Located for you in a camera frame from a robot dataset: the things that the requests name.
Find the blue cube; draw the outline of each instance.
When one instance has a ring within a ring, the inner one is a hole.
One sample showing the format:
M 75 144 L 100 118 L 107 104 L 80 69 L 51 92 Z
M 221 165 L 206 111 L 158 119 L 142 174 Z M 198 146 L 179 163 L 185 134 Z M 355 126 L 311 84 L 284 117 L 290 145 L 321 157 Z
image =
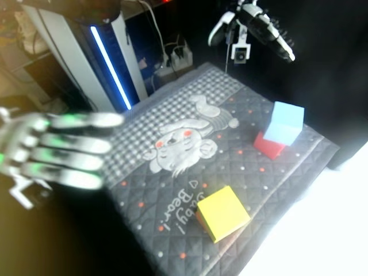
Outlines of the blue cube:
M 264 139 L 291 145 L 303 130 L 304 108 L 275 102 L 271 123 L 264 133 Z

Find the power strip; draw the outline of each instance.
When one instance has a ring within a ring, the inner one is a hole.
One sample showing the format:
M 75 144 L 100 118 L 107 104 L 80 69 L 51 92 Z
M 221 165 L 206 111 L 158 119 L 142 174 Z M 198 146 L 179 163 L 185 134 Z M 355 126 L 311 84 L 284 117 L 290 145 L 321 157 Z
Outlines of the power strip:
M 186 69 L 193 65 L 193 54 L 189 47 L 183 47 L 183 57 L 179 57 L 175 51 L 171 54 L 171 66 L 160 68 L 156 71 L 156 76 L 163 78 L 174 72 Z

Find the robotic hand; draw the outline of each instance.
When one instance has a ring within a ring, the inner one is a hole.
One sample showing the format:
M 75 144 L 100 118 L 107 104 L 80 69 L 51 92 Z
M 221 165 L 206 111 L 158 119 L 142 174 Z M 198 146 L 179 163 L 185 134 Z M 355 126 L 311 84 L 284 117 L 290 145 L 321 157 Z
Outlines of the robotic hand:
M 5 122 L 0 128 L 0 173 L 14 179 L 10 194 L 26 209 L 33 204 L 22 191 L 34 183 L 50 190 L 47 182 L 100 189 L 102 179 L 96 172 L 103 165 L 101 155 L 111 145 L 92 136 L 124 122 L 121 115 L 112 113 L 32 113 L 10 119 L 4 108 L 0 117 Z
M 277 21 L 270 17 L 253 3 L 244 4 L 244 0 L 239 0 L 237 12 L 226 12 L 216 26 L 211 31 L 208 38 L 208 46 L 218 45 L 226 37 L 227 44 L 232 44 L 233 32 L 237 26 L 239 28 L 239 41 L 232 47 L 231 59 L 235 63 L 245 63 L 250 57 L 250 45 L 246 43 L 247 31 L 255 36 L 262 44 L 267 45 L 278 56 L 287 62 L 293 62 L 295 56 L 292 50 L 292 42 L 288 43 L 277 29 Z

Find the cartoon bear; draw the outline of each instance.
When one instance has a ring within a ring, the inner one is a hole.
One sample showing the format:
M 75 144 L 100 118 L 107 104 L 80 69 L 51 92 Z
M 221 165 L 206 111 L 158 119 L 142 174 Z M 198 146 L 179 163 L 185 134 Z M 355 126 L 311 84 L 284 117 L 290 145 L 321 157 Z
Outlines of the cartoon bear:
M 217 144 L 205 139 L 207 136 L 227 127 L 239 126 L 239 121 L 230 112 L 208 104 L 204 95 L 193 95 L 189 101 L 195 103 L 198 119 L 184 119 L 161 127 L 162 137 L 154 148 L 143 153 L 143 159 L 151 161 L 149 168 L 153 173 L 164 169 L 172 171 L 172 177 L 177 177 L 201 158 L 209 159 L 215 155 Z

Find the red block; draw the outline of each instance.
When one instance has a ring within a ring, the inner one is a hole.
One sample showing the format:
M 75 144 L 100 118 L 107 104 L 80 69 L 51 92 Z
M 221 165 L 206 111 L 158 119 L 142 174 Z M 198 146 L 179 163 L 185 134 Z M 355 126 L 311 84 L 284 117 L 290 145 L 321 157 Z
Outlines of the red block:
M 282 152 L 283 148 L 285 148 L 283 144 L 263 139 L 263 133 L 261 131 L 258 133 L 253 146 L 272 160 Z

